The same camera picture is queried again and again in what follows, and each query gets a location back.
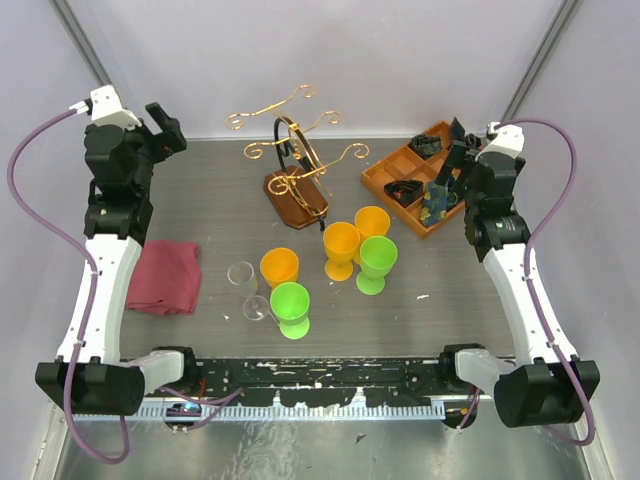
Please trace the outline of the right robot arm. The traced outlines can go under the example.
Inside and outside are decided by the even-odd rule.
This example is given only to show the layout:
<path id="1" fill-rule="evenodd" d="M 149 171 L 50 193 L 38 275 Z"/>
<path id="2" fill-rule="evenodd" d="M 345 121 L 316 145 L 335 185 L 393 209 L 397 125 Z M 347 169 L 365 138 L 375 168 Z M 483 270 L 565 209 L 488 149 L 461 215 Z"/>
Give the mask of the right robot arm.
<path id="1" fill-rule="evenodd" d="M 583 360 L 564 334 L 536 264 L 530 229 L 517 212 L 514 187 L 525 166 L 521 121 L 492 122 L 487 144 L 463 171 L 465 236 L 496 287 L 514 343 L 513 362 L 478 344 L 447 345 L 438 379 L 452 394 L 485 393 L 509 428 L 587 422 L 595 432 L 590 400 L 600 382 L 593 360 Z"/>

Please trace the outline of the clear wine glass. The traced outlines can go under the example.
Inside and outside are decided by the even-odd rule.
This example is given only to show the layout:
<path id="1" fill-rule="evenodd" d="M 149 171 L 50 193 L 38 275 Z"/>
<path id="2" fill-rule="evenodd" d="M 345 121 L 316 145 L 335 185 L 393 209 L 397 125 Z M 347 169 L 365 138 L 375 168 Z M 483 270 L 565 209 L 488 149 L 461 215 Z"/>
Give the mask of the clear wine glass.
<path id="1" fill-rule="evenodd" d="M 251 263 L 239 261 L 232 264 L 227 270 L 227 279 L 243 298 L 242 313 L 246 319 L 253 322 L 269 319 L 278 324 L 268 300 L 258 292 L 259 280 Z"/>

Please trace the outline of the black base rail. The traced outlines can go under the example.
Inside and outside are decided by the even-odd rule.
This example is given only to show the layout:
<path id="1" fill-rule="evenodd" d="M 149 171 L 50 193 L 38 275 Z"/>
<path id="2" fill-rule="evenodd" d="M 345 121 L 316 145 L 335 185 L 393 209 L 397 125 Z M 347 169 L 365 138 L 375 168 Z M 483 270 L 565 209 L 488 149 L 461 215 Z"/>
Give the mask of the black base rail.
<path id="1" fill-rule="evenodd" d="M 170 387 L 210 399 L 239 391 L 233 406 L 344 407 L 361 396 L 368 408 L 414 407 L 473 392 L 429 357 L 214 358 L 198 360 L 197 368 L 194 383 Z"/>

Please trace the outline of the green goblet right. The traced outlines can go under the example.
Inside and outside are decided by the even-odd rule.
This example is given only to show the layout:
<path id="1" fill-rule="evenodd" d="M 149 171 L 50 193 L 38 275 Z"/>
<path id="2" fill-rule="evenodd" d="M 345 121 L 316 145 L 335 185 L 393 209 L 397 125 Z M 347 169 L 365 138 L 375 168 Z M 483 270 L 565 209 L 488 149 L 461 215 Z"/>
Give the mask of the green goblet right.
<path id="1" fill-rule="evenodd" d="M 360 273 L 356 277 L 357 288 L 365 295 L 381 293 L 398 258 L 395 243 L 385 236 L 372 236 L 360 247 Z"/>

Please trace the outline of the wooden compartment tray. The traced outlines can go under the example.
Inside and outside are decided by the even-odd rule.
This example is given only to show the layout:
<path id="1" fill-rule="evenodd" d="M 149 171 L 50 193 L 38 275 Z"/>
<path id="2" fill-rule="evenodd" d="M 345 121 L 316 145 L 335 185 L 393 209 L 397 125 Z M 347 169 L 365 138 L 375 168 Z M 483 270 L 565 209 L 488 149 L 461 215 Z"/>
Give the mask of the wooden compartment tray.
<path id="1" fill-rule="evenodd" d="M 434 137 L 440 141 L 441 150 L 429 154 L 426 159 L 416 152 L 417 147 L 412 148 L 410 143 L 400 147 L 387 157 L 378 161 L 372 167 L 367 168 L 361 175 L 362 184 L 379 200 L 381 200 L 394 214 L 419 238 L 424 239 L 456 215 L 464 210 L 464 201 L 460 200 L 449 209 L 444 218 L 433 226 L 425 226 L 421 220 L 423 196 L 430 181 L 434 181 L 445 164 L 452 140 L 451 133 L 455 130 L 450 123 L 440 121 L 425 130 L 423 134 Z M 401 203 L 400 193 L 386 193 L 384 187 L 394 181 L 419 181 L 421 190 L 416 194 L 410 194 L 404 204 Z"/>

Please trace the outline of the gold wine glass rack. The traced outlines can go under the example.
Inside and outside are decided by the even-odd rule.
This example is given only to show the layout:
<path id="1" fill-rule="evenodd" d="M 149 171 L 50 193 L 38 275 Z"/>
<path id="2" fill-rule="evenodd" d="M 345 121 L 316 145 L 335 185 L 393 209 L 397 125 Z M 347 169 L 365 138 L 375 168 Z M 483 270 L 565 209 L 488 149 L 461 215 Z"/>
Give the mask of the gold wine glass rack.
<path id="1" fill-rule="evenodd" d="M 313 224 L 317 224 L 320 231 L 325 230 L 332 193 L 322 185 L 321 178 L 348 156 L 364 159 L 370 154 L 368 145 L 355 142 L 346 146 L 337 159 L 327 163 L 321 160 L 307 133 L 322 121 L 331 125 L 340 123 L 342 114 L 337 110 L 328 110 L 313 125 L 303 128 L 282 110 L 297 96 L 310 99 L 315 94 L 314 86 L 303 84 L 279 102 L 254 112 L 233 113 L 225 119 L 226 127 L 236 131 L 243 127 L 246 119 L 265 113 L 274 115 L 273 139 L 251 142 L 245 146 L 243 154 L 250 160 L 258 160 L 266 148 L 275 149 L 279 169 L 265 176 L 263 189 L 282 222 L 296 230 Z"/>

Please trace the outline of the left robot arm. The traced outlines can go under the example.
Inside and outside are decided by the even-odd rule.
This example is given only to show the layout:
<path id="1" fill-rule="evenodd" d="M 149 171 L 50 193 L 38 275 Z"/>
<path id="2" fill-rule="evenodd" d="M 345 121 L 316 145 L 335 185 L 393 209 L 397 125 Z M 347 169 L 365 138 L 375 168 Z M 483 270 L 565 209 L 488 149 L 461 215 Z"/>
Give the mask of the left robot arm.
<path id="1" fill-rule="evenodd" d="M 40 389 L 70 415 L 131 416 L 145 396 L 165 386 L 188 396 L 200 384 L 190 347 L 157 347 L 128 362 L 120 355 L 125 300 L 153 213 L 153 170 L 187 147 L 178 119 L 157 102 L 145 109 L 159 132 L 113 120 L 85 130 L 85 162 L 92 173 L 81 246 L 85 270 L 56 358 L 39 363 L 35 372 Z"/>

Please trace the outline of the dark green folded tie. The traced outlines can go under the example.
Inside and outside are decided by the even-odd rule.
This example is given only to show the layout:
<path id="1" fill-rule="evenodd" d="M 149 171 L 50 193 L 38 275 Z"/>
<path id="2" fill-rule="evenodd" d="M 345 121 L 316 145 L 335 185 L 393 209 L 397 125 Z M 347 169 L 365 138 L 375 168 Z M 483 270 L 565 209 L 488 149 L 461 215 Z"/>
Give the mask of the dark green folded tie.
<path id="1" fill-rule="evenodd" d="M 419 134 L 414 136 L 408 144 L 409 148 L 423 160 L 442 151 L 442 143 L 439 136 Z"/>

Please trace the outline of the green goblet front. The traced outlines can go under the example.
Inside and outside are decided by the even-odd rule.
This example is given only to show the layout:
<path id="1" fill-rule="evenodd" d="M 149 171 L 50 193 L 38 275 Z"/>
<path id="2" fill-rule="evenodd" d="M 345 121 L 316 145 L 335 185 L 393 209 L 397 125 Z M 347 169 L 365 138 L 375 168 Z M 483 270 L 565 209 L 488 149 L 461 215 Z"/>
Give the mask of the green goblet front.
<path id="1" fill-rule="evenodd" d="M 310 295 L 304 286 L 286 282 L 277 286 L 270 296 L 270 307 L 284 337 L 303 338 L 310 329 Z"/>

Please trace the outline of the red cloth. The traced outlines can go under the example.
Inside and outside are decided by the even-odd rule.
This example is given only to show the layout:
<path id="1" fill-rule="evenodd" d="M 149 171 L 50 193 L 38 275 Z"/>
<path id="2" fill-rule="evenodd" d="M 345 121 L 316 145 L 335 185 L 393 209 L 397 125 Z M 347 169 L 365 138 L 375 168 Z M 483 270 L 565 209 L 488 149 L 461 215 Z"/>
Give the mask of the red cloth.
<path id="1" fill-rule="evenodd" d="M 154 315 L 193 314 L 202 273 L 195 242 L 148 241 L 131 277 L 125 308 Z"/>

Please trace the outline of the orange goblet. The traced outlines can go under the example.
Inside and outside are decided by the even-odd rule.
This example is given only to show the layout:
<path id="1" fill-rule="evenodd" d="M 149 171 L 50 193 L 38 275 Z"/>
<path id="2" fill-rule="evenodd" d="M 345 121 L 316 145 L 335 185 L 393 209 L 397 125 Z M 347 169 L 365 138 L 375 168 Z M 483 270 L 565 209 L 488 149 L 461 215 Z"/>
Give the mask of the orange goblet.
<path id="1" fill-rule="evenodd" d="M 271 288 L 276 288 L 287 282 L 296 282 L 299 273 L 299 258 L 293 250 L 277 247 L 262 257 L 260 271 Z"/>
<path id="2" fill-rule="evenodd" d="M 360 244 L 357 228 L 348 222 L 334 222 L 323 234 L 327 256 L 325 273 L 334 282 L 348 280 L 353 274 L 353 258 Z"/>
<path id="3" fill-rule="evenodd" d="M 390 229 L 391 218 L 389 214 L 380 207 L 373 205 L 365 206 L 356 212 L 354 225 L 360 235 L 360 242 L 354 256 L 354 262 L 360 264 L 360 247 L 364 241 L 372 236 L 385 236 Z"/>

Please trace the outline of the black orange folded tie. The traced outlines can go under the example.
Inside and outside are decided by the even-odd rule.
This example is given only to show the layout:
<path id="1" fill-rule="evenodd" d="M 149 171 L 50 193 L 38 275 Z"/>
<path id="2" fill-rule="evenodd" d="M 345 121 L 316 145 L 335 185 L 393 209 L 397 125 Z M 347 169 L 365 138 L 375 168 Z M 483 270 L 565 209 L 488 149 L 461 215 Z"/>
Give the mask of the black orange folded tie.
<path id="1" fill-rule="evenodd" d="M 419 180 L 395 180 L 384 185 L 384 192 L 403 208 L 424 195 L 424 183 Z"/>

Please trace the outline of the green goblet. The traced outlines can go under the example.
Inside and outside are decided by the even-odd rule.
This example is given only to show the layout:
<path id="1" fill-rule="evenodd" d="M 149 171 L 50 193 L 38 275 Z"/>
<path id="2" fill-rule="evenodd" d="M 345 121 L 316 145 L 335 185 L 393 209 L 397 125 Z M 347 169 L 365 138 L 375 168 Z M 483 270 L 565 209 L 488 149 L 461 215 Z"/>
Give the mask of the green goblet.
<path id="1" fill-rule="evenodd" d="M 357 288 L 365 295 L 381 293 L 398 258 L 395 243 L 385 236 L 372 236 L 360 247 L 360 273 L 356 277 Z"/>
<path id="2" fill-rule="evenodd" d="M 270 307 L 284 337 L 303 338 L 310 329 L 310 295 L 304 286 L 286 282 L 277 286 L 270 296 Z"/>

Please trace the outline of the blue floral folded tie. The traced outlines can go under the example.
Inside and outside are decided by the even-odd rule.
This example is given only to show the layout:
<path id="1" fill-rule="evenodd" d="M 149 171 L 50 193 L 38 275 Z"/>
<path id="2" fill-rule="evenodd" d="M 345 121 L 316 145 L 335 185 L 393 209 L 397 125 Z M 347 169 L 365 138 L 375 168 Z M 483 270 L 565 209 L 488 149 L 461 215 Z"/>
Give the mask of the blue floral folded tie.
<path id="1" fill-rule="evenodd" d="M 461 202 L 454 191 L 456 177 L 450 175 L 444 185 L 434 181 L 426 183 L 419 220 L 425 227 L 434 226 L 444 220 L 447 213 Z"/>

